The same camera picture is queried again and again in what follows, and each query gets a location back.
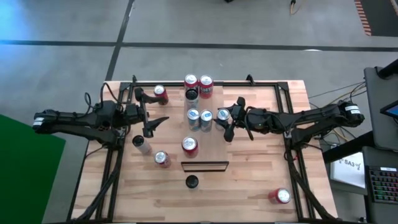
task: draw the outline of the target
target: green screen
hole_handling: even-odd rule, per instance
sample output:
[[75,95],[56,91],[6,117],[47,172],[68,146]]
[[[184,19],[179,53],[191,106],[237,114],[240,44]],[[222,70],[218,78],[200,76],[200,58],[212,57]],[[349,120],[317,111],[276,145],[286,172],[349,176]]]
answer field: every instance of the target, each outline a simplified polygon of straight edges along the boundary
[[65,140],[3,115],[0,129],[0,223],[42,223]]

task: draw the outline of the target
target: wooden tabletop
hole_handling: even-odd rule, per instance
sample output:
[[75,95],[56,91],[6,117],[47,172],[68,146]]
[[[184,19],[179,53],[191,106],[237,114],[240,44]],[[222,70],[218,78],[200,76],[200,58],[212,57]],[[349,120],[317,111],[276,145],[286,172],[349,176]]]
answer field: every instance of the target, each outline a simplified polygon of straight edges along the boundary
[[[287,82],[294,111],[309,110],[304,82]],[[117,93],[120,82],[108,83],[113,92]],[[144,90],[147,94],[153,92],[153,88]],[[275,91],[271,87],[215,86],[214,91],[217,98],[213,97],[200,105],[211,107],[213,114],[217,107],[231,106],[238,96],[246,99],[246,106],[278,111]],[[254,141],[250,141],[245,130],[235,129],[233,142],[227,143],[223,141],[223,133],[213,127],[212,132],[207,135],[199,134],[198,137],[198,133],[195,133],[200,138],[199,155],[195,159],[187,159],[182,151],[181,141],[192,133],[186,125],[184,90],[180,87],[168,87],[167,92],[168,105],[147,105],[150,119],[170,116],[170,119],[156,129],[155,137],[147,140],[154,152],[167,151],[172,165],[168,169],[162,169],[154,164],[153,155],[143,156],[131,143],[135,135],[142,134],[142,124],[132,126],[124,147],[114,222],[297,221],[293,200],[285,205],[274,205],[267,199],[267,194],[279,187],[285,187],[292,192],[288,165],[283,158],[285,147],[282,135],[253,133]],[[104,99],[112,99],[107,90],[104,92]],[[214,144],[219,151],[209,156],[205,153],[206,149],[214,150],[214,147],[210,147]],[[90,142],[87,153],[99,147],[101,146],[97,142]],[[312,192],[327,211],[337,217],[322,152],[308,147],[303,150],[303,156]],[[98,193],[105,158],[106,149],[103,149],[86,159],[72,217],[81,215]],[[194,173],[199,178],[198,187],[193,190],[186,187],[185,179],[192,173],[185,173],[180,162],[204,159],[220,161],[222,158],[229,161],[225,172]],[[301,189],[300,197],[303,212],[308,217]],[[106,197],[104,214],[108,211],[108,200],[109,197]]]

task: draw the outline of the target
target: gray floor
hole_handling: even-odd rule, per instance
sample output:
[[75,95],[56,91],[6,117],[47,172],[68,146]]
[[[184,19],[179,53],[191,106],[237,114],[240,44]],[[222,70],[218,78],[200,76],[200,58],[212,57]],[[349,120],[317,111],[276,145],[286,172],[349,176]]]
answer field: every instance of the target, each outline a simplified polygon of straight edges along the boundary
[[[128,0],[0,2],[0,40],[115,42]],[[289,2],[273,0],[136,0],[125,42],[398,47],[392,37],[364,34],[354,1],[308,0],[289,16]],[[27,124],[47,108],[84,111],[84,92],[98,98],[113,47],[0,45],[0,113]],[[363,69],[386,65],[391,52],[307,52],[122,48],[113,80],[180,80],[187,73],[218,80],[305,80],[309,96],[363,79]],[[323,106],[348,90],[311,99]],[[354,100],[369,117],[366,94]],[[371,129],[367,119],[351,129]],[[60,135],[67,146],[44,223],[66,219],[87,141]],[[364,216],[360,195],[333,189],[340,218]]]

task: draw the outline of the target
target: black table leg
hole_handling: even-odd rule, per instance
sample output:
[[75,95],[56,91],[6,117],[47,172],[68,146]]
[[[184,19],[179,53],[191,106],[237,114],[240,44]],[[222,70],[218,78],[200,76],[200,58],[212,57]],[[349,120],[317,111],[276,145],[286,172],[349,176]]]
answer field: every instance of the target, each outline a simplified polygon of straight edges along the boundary
[[344,143],[323,153],[325,163],[334,162],[343,157],[362,151],[363,146],[374,146],[373,132],[370,131],[360,137]]

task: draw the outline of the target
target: computer monitor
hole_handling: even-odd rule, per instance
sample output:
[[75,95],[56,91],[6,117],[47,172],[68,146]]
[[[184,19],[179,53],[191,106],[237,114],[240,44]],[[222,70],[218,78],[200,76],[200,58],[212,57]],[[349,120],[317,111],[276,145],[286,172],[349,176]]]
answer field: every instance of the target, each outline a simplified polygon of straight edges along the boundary
[[398,119],[398,100],[381,108],[380,113]]

